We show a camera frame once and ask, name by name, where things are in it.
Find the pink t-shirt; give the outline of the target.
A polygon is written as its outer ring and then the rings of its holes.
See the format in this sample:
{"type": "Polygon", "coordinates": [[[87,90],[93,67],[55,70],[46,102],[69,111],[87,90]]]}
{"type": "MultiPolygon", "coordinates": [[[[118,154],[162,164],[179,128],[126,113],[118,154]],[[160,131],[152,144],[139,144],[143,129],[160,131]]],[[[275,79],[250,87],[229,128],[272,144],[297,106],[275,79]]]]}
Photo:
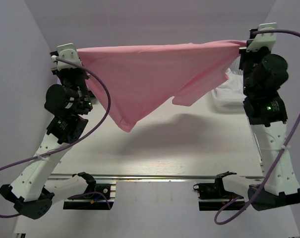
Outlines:
{"type": "Polygon", "coordinates": [[[168,99],[191,106],[223,84],[226,70],[239,56],[244,41],[204,44],[95,47],[78,49],[93,75],[87,85],[123,131],[168,99]]]}

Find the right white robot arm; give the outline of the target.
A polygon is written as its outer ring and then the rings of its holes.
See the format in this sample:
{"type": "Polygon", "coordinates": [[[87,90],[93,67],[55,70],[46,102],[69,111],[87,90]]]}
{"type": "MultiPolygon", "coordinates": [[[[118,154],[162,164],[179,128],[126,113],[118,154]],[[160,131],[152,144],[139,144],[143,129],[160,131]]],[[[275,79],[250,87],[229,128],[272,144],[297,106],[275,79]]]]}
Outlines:
{"type": "Polygon", "coordinates": [[[216,176],[219,197],[234,193],[248,199],[257,211],[300,203],[300,184],[295,176],[286,144],[287,110],[278,90],[288,80],[286,60],[267,47],[239,49],[243,70],[243,108],[258,143],[263,181],[225,172],[216,176]]]}

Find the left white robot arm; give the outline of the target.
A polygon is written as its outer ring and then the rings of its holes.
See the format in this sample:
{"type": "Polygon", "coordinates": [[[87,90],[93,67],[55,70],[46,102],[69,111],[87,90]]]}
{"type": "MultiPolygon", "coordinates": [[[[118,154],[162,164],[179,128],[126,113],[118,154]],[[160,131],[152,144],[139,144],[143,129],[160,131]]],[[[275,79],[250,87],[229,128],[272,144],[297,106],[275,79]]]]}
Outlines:
{"type": "Polygon", "coordinates": [[[35,153],[36,159],[11,184],[0,187],[0,194],[14,204],[18,214],[33,220],[41,218],[60,200],[82,196],[90,198],[96,192],[96,182],[85,172],[74,174],[53,188],[45,187],[48,177],[68,151],[61,148],[71,147],[79,140],[88,123],[83,115],[93,109],[86,86],[88,75],[81,69],[82,63],[76,50],[56,51],[51,56],[71,62],[57,61],[57,66],[52,68],[60,84],[49,87],[44,107],[54,118],[35,153]]]}

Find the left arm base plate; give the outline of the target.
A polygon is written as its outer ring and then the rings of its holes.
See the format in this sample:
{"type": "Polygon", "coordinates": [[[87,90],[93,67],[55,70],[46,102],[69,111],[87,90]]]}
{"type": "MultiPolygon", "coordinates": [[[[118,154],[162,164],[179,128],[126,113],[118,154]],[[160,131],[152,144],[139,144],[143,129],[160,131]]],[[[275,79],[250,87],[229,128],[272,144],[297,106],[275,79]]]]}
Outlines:
{"type": "Polygon", "coordinates": [[[96,187],[88,195],[63,202],[63,210],[111,210],[116,195],[114,180],[96,180],[96,187]]]}

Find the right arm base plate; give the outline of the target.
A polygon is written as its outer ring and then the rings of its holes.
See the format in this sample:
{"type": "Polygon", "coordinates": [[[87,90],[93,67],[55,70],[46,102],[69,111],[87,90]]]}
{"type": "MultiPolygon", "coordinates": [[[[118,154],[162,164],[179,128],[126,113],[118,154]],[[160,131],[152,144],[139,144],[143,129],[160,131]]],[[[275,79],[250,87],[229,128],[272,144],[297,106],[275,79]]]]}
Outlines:
{"type": "Polygon", "coordinates": [[[214,183],[196,183],[192,188],[198,194],[199,211],[218,211],[238,197],[237,194],[232,192],[220,194],[215,189],[214,183]]]}

